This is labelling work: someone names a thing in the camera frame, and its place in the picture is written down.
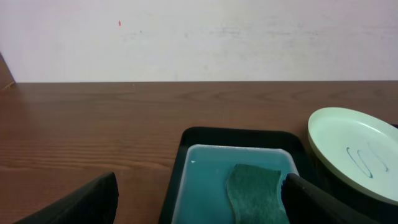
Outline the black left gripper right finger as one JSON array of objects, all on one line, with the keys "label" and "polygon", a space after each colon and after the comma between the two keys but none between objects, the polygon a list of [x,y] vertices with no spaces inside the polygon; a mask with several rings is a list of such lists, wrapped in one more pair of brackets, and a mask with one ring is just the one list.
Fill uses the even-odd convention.
[{"label": "black left gripper right finger", "polygon": [[283,181],[281,199],[291,224],[377,224],[294,173]]}]

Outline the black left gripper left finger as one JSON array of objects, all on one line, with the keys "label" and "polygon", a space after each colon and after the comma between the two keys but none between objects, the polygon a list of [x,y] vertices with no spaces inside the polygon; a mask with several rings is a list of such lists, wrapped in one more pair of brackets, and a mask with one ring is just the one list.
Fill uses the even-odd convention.
[{"label": "black left gripper left finger", "polygon": [[113,224],[118,207],[118,183],[113,172],[85,184],[17,224]]}]

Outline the green yellow sponge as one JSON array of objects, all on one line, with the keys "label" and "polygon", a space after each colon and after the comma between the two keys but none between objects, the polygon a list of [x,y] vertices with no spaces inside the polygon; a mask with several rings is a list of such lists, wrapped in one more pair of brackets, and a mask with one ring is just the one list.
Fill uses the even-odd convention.
[{"label": "green yellow sponge", "polygon": [[281,171],[237,164],[226,190],[237,224],[286,224],[289,219],[280,203]]}]

